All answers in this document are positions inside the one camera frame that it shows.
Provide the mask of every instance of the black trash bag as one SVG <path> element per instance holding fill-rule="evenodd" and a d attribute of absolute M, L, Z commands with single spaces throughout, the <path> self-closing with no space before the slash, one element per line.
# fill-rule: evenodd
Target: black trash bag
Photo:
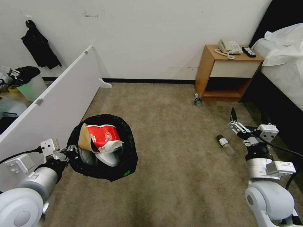
<path fill-rule="evenodd" d="M 12 86 L 21 86 L 27 84 L 31 81 L 31 79 L 40 74 L 40 70 L 34 66 L 20 67 L 15 70 L 20 72 L 20 76 L 17 80 L 13 78 L 14 80 L 12 82 Z"/>
<path fill-rule="evenodd" d="M 120 140 L 124 142 L 123 152 L 119 164 L 115 167 L 110 167 L 102 162 L 98 162 L 97 166 L 90 166 L 85 164 L 79 155 L 77 158 L 70 158 L 69 164 L 74 171 L 84 176 L 107 179 L 109 181 L 118 180 L 135 172 L 138 161 L 135 141 L 130 127 L 122 118 L 111 114 L 102 114 L 85 119 L 74 128 L 68 139 L 67 146 L 78 145 L 80 130 L 84 123 L 88 125 L 115 126 Z"/>
<path fill-rule="evenodd" d="M 48 40 L 39 32 L 35 23 L 32 20 L 27 20 L 25 24 L 28 27 L 28 31 L 21 39 L 37 65 L 40 67 L 47 66 L 49 69 L 57 65 L 62 67 L 57 56 L 48 45 Z"/>

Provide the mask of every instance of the carpet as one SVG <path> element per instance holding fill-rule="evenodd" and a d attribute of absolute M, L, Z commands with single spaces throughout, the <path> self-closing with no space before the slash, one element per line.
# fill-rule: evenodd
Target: carpet
<path fill-rule="evenodd" d="M 99 89 L 84 119 L 107 113 L 129 124 L 138 153 L 136 172 L 108 182 L 68 167 L 44 226 L 256 227 L 244 198 L 246 148 L 227 125 L 231 108 L 244 125 L 256 124 L 242 103 L 196 107 L 194 94 L 194 86 L 186 84 L 114 83 L 112 89 Z M 218 134 L 234 147 L 235 156 L 226 155 Z M 302 193 L 295 183 L 290 191 L 303 214 Z"/>

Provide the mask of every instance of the green bottle cap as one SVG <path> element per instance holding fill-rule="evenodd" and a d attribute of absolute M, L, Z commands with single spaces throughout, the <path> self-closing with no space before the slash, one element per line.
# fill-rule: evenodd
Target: green bottle cap
<path fill-rule="evenodd" d="M 223 138 L 223 136 L 221 134 L 217 135 L 217 141 L 219 141 L 222 138 Z"/>

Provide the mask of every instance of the white wall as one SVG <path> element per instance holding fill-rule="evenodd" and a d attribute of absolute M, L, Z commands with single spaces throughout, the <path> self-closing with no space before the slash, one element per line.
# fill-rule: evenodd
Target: white wall
<path fill-rule="evenodd" d="M 270 0 L 0 0 L 0 66 L 36 66 L 23 45 L 26 15 L 63 64 L 90 44 L 104 78 L 195 79 L 205 44 L 249 44 Z"/>

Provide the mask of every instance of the remote control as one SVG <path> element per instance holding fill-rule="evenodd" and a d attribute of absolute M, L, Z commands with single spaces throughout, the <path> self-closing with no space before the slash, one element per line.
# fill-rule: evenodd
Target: remote control
<path fill-rule="evenodd" d="M 248 57 L 256 57 L 256 54 L 249 47 L 242 47 L 242 50 Z"/>

